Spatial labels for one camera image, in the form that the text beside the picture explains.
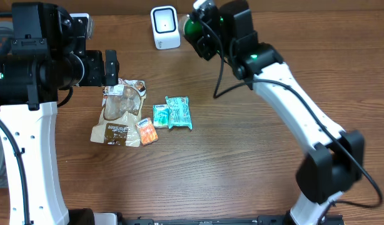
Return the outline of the green lid jar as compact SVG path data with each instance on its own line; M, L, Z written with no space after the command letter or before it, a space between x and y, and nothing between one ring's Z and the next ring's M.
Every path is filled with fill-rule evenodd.
M196 41L198 40L203 32L202 25L197 21L194 22L191 20L189 14L186 14L181 17L178 21L179 32L187 41Z

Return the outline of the beige bread bag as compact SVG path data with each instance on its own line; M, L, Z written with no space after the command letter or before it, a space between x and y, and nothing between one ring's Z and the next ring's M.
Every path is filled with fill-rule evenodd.
M92 128L90 141L138 147L141 140L136 123L141 120L145 99L146 85L142 80L119 78L117 85L105 87L102 111L97 125Z

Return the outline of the teal white snack packet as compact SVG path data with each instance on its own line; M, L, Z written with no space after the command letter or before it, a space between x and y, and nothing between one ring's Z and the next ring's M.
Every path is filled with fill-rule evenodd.
M188 127L193 129L191 114L189 110L189 98L185 97L165 97L169 108L168 128Z

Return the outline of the orange white packet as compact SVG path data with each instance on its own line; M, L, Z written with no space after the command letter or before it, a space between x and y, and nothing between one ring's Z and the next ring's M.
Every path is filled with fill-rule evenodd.
M150 117L136 123L136 129L142 145L148 145L158 140L158 135Z

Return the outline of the small teal packet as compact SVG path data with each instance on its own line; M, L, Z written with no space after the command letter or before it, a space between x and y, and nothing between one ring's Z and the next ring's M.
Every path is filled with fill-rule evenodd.
M153 105L153 126L156 128L168 127L169 107L167 104Z

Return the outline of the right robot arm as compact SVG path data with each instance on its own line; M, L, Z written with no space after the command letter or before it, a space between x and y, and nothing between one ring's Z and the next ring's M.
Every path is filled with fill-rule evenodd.
M260 216L259 224L342 224L329 209L359 181L365 140L332 121L293 77L281 54L259 42L246 1L217 6L196 1L182 27L201 58L219 55L242 85L263 98L296 138L304 160L296 173L301 194L284 216Z

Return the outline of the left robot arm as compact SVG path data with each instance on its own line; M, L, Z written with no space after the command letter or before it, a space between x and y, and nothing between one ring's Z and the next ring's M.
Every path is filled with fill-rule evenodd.
M11 8L11 52L0 54L0 139L11 224L118 224L115 212L68 209L58 176L58 91L118 83L116 51L86 49L93 19L41 2Z

